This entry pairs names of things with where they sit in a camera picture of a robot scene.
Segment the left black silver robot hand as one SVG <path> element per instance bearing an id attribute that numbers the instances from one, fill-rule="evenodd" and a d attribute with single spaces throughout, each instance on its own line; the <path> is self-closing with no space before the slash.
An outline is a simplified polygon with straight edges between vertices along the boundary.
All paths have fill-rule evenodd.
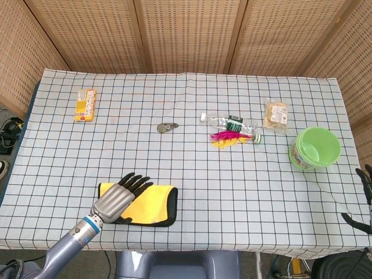
<path id="1" fill-rule="evenodd" d="M 91 215 L 97 215 L 104 223 L 115 223 L 128 206 L 153 185 L 150 179 L 128 173 L 98 198 L 91 208 Z"/>

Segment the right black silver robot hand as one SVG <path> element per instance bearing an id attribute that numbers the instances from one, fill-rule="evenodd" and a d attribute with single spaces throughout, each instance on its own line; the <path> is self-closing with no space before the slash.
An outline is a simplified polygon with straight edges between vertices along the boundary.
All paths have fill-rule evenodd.
<path id="1" fill-rule="evenodd" d="M 348 214 L 341 213 L 342 218 L 351 227 L 358 229 L 367 235 L 372 235 L 372 166 L 369 164 L 365 165 L 365 169 L 369 175 L 367 175 L 363 170 L 356 168 L 356 173 L 360 177 L 363 184 L 363 191 L 369 206 L 370 222 L 369 224 L 364 224 L 358 221 L 354 221 Z"/>

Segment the dark grey pot holder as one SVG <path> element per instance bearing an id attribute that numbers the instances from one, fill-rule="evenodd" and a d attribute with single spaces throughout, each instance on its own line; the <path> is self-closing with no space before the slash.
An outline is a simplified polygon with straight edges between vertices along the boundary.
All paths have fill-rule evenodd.
<path id="1" fill-rule="evenodd" d="M 137 197 L 115 224 L 169 227 L 177 217 L 178 189 L 171 185 L 151 185 Z"/>

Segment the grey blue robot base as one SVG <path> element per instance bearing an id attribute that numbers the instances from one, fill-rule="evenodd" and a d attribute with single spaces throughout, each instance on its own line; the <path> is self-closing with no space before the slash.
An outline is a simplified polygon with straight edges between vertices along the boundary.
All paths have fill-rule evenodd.
<path id="1" fill-rule="evenodd" d="M 120 252 L 115 279 L 241 279 L 237 251 Z"/>

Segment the yellow-handled metal tool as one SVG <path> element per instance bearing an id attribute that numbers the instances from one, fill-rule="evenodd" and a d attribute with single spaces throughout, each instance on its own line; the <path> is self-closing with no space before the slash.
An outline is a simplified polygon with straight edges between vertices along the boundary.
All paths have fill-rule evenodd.
<path id="1" fill-rule="evenodd" d="M 272 269 L 272 279 L 311 279 L 311 268 L 305 259 L 291 258 L 285 273 Z"/>

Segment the green plastic tub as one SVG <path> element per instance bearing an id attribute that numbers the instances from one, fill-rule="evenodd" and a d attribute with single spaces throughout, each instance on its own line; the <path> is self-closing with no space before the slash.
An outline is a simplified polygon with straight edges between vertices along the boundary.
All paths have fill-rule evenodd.
<path id="1" fill-rule="evenodd" d="M 340 155 L 339 139 L 322 127 L 309 127 L 303 130 L 289 149 L 290 162 L 301 170 L 331 166 Z"/>

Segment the small grey teardrop object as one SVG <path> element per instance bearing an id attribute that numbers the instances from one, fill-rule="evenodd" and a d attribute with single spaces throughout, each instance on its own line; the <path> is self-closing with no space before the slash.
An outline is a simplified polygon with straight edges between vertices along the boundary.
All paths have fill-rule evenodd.
<path id="1" fill-rule="evenodd" d="M 177 127 L 178 127 L 177 123 L 160 123 L 157 126 L 157 131 L 163 134 L 163 133 L 168 133 Z"/>

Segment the yellow snack box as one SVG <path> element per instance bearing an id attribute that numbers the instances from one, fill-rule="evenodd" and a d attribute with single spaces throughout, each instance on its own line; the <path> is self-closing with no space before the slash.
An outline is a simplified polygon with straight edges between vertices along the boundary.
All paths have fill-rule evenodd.
<path id="1" fill-rule="evenodd" d="M 93 121 L 96 95 L 96 90 L 93 88 L 78 91 L 74 121 Z"/>

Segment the woven wooden screen panel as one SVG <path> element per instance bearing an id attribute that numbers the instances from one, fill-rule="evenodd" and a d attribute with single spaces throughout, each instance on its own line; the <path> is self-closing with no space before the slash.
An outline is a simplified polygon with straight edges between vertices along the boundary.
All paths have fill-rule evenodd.
<path id="1" fill-rule="evenodd" d="M 337 79 L 360 165 L 372 166 L 372 0 L 346 3 L 305 73 Z"/>
<path id="2" fill-rule="evenodd" d="M 70 69 L 25 0 L 0 0 L 0 106 L 24 119 L 45 68 Z"/>
<path id="3" fill-rule="evenodd" d="M 151 73 L 227 74 L 248 0 L 134 0 Z"/>
<path id="4" fill-rule="evenodd" d="M 72 71 L 149 73 L 135 0 L 25 0 Z"/>
<path id="5" fill-rule="evenodd" d="M 348 0 L 248 0 L 229 73 L 296 76 Z"/>

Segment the clear bag of pastry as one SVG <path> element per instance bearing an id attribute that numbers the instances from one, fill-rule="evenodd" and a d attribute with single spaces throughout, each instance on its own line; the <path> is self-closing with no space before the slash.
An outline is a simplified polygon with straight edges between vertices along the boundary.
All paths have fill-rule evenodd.
<path id="1" fill-rule="evenodd" d="M 266 99 L 263 127 L 276 133 L 286 134 L 288 126 L 289 105 Z"/>

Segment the white checked tablecloth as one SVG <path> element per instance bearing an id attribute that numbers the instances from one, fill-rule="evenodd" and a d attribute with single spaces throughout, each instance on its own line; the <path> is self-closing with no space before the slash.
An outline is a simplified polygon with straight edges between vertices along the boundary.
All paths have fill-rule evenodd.
<path id="1" fill-rule="evenodd" d="M 93 121 L 74 121 L 77 93 L 95 89 Z M 266 99 L 289 105 L 287 133 L 263 127 Z M 249 120 L 262 136 L 219 149 L 208 115 Z M 177 123 L 159 133 L 160 123 Z M 297 135 L 331 131 L 341 155 L 301 170 Z M 127 173 L 178 189 L 168 228 L 106 224 L 92 250 L 262 251 L 303 258 L 372 247 L 341 213 L 369 221 L 359 159 L 335 78 L 202 73 L 94 74 L 46 69 L 0 197 L 0 249 L 47 249 L 84 216 L 100 183 Z"/>

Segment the pink yellow feather shuttlecock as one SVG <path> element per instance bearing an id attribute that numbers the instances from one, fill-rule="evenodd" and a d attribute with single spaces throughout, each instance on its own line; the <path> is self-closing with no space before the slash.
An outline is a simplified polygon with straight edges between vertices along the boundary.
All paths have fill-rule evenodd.
<path id="1" fill-rule="evenodd" d="M 223 149 L 236 144 L 246 144 L 248 141 L 252 141 L 254 144 L 259 144 L 262 136 L 260 134 L 245 135 L 233 131 L 222 131 L 212 134 L 210 139 L 212 141 L 212 146 Z"/>

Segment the clear bottle green label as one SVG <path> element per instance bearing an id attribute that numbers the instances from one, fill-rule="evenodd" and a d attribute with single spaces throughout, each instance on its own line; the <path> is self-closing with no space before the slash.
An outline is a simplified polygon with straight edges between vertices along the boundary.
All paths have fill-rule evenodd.
<path id="1" fill-rule="evenodd" d="M 247 119 L 234 115 L 208 115 L 202 113 L 200 121 L 204 124 L 213 126 L 221 131 L 230 131 L 240 133 L 247 136 L 255 136 L 257 134 L 256 126 Z"/>

